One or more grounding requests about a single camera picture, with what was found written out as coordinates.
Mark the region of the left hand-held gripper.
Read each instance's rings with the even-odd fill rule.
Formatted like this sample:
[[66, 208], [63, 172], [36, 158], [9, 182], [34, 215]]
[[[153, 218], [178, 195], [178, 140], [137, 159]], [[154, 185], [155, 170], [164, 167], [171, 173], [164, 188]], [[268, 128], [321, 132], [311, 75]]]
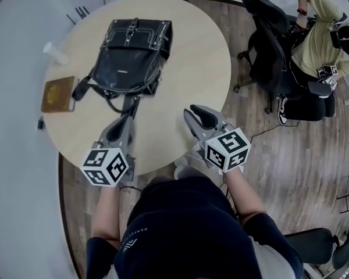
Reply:
[[131, 116], [116, 119], [102, 131], [99, 141], [87, 151], [80, 166], [92, 185], [115, 187], [133, 181], [135, 158], [129, 155], [133, 137]]

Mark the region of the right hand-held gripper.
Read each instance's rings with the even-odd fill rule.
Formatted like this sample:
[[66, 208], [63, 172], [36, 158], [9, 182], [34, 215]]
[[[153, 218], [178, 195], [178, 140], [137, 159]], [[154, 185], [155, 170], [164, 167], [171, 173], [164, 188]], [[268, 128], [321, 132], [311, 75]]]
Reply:
[[227, 123], [221, 112], [192, 104], [190, 110], [184, 109], [183, 116], [192, 135], [199, 141], [206, 140], [200, 155], [207, 166], [227, 173], [247, 161], [251, 143], [241, 128]]

